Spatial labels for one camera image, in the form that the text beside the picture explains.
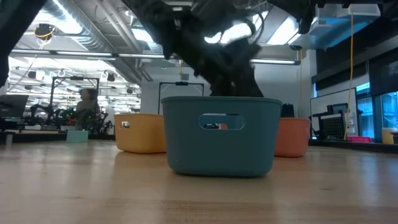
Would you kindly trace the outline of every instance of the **orange bin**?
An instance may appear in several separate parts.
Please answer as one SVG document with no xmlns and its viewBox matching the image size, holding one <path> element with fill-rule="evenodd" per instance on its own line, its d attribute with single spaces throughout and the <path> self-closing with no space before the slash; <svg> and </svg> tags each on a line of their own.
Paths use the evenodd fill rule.
<svg viewBox="0 0 398 224">
<path fill-rule="evenodd" d="M 162 115 L 118 114 L 114 121 L 118 149 L 143 154 L 166 152 Z"/>
<path fill-rule="evenodd" d="M 275 156 L 302 157 L 307 152 L 311 121 L 302 118 L 281 118 Z"/>
</svg>

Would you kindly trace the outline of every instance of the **teal plastic bin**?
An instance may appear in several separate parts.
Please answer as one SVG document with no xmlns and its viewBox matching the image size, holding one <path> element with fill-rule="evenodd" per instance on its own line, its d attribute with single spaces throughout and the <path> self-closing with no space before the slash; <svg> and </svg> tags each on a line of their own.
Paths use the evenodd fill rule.
<svg viewBox="0 0 398 224">
<path fill-rule="evenodd" d="M 81 143 L 88 141 L 88 131 L 68 131 L 67 142 Z"/>
<path fill-rule="evenodd" d="M 175 172 L 260 177 L 272 169 L 282 110 L 279 100 L 173 96 L 164 98 L 162 106 L 167 160 Z M 211 123 L 226 124 L 228 129 L 204 128 Z"/>
</svg>

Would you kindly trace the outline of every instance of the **bin handle cutout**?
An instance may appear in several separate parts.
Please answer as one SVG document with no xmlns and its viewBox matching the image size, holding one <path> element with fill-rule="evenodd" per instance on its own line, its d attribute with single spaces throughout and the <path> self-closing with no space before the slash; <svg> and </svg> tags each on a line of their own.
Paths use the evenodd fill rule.
<svg viewBox="0 0 398 224">
<path fill-rule="evenodd" d="M 239 114 L 204 113 L 199 117 L 199 126 L 205 130 L 239 131 L 246 125 L 246 119 Z"/>
<path fill-rule="evenodd" d="M 130 129 L 130 122 L 122 121 L 122 124 L 119 125 L 119 129 Z"/>
</svg>

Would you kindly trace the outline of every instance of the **pink object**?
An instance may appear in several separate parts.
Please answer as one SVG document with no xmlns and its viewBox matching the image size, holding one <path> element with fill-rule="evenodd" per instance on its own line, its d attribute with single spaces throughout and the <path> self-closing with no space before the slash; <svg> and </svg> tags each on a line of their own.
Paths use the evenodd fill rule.
<svg viewBox="0 0 398 224">
<path fill-rule="evenodd" d="M 361 142 L 361 143 L 372 143 L 372 139 L 369 137 L 347 137 L 347 140 L 352 142 Z"/>
<path fill-rule="evenodd" d="M 302 118 L 281 118 L 275 156 L 302 157 L 307 152 L 311 121 Z"/>
</svg>

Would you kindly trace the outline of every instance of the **person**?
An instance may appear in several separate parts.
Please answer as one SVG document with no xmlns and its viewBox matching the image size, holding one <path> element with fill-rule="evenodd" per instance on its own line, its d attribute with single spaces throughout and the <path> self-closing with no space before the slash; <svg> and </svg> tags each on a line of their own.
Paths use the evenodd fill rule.
<svg viewBox="0 0 398 224">
<path fill-rule="evenodd" d="M 93 110 L 96 104 L 97 91 L 94 89 L 84 89 L 80 91 L 81 101 L 77 104 L 76 112 L 82 111 L 84 109 Z M 100 106 L 96 104 L 96 114 L 100 114 Z"/>
<path fill-rule="evenodd" d="M 101 114 L 100 106 L 96 102 L 97 91 L 94 89 L 83 89 L 80 90 L 81 101 L 76 106 L 76 113 L 78 115 L 76 130 L 82 130 L 85 122 L 85 114 L 89 110 L 96 110 L 96 115 Z"/>
</svg>

